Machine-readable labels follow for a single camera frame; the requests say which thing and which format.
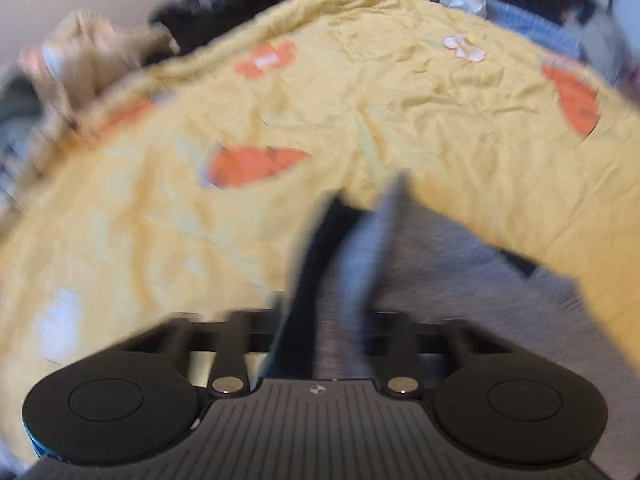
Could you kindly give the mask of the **beige crumpled cloth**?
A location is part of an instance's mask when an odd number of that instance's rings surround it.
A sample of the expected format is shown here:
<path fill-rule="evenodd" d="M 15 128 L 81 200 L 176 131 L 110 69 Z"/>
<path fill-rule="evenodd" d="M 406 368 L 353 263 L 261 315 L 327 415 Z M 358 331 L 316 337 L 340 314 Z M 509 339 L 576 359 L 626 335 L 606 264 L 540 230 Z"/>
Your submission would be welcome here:
<path fill-rule="evenodd" d="M 100 14 L 78 11 L 40 44 L 21 50 L 17 62 L 47 109 L 71 122 L 78 110 L 150 56 L 179 52 L 162 24 L 119 27 Z"/>

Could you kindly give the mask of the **yellow patterned quilt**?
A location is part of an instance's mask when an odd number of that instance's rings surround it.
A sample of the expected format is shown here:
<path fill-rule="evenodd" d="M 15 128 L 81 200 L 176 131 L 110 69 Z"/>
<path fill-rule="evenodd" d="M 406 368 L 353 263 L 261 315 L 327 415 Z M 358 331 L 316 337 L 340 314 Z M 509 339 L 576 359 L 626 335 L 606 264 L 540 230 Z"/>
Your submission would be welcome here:
<path fill-rule="evenodd" d="M 172 311 L 257 306 L 326 193 L 368 208 L 401 171 L 421 204 L 578 281 L 638 360 L 639 112 L 514 32 L 425 0 L 290 0 L 84 121 L 1 244 L 1 441 L 24 462 L 45 374 Z"/>

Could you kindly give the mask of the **grey knit sweater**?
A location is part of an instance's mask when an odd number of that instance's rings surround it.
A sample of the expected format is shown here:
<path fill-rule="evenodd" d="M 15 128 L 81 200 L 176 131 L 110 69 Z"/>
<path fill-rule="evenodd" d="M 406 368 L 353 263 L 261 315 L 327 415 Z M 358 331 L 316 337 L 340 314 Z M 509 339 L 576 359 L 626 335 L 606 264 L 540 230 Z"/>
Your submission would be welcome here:
<path fill-rule="evenodd" d="M 608 404 L 594 460 L 613 478 L 638 477 L 639 378 L 575 283 L 421 206 L 404 177 L 372 210 L 326 196 L 267 375 L 370 377 L 363 341 L 370 311 L 401 311 L 422 323 L 461 318 L 574 370 Z"/>

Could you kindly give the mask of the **light blue folded cloth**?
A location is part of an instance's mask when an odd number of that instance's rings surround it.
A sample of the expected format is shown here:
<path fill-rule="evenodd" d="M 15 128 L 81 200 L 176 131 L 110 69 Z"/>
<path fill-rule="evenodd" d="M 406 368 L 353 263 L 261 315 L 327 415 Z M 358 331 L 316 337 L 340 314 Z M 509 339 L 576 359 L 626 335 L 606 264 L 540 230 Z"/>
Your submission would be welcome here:
<path fill-rule="evenodd" d="M 499 0 L 485 0 L 486 18 L 491 23 L 516 32 L 538 46 L 567 58 L 582 59 L 582 42 L 564 27 L 541 16 Z"/>

